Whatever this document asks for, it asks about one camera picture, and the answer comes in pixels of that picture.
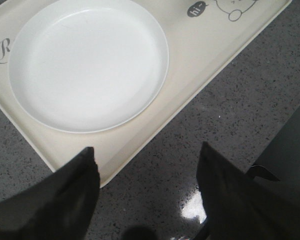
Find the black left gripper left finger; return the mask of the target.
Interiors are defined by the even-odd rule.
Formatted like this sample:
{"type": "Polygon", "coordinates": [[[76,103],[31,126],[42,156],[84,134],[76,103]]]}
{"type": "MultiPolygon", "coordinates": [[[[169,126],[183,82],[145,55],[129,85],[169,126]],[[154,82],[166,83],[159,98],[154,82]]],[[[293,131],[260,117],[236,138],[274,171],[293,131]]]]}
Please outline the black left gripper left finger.
{"type": "Polygon", "coordinates": [[[0,240],[83,240],[100,192],[94,148],[0,202],[0,240]]]}

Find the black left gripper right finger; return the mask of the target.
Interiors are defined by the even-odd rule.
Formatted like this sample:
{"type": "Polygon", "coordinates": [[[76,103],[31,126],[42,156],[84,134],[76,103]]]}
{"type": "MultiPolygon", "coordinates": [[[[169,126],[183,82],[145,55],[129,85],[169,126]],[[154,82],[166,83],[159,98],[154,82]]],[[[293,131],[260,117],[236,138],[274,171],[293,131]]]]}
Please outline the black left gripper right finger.
{"type": "Polygon", "coordinates": [[[300,203],[258,184],[207,142],[196,179],[213,240],[300,240],[300,203]]]}

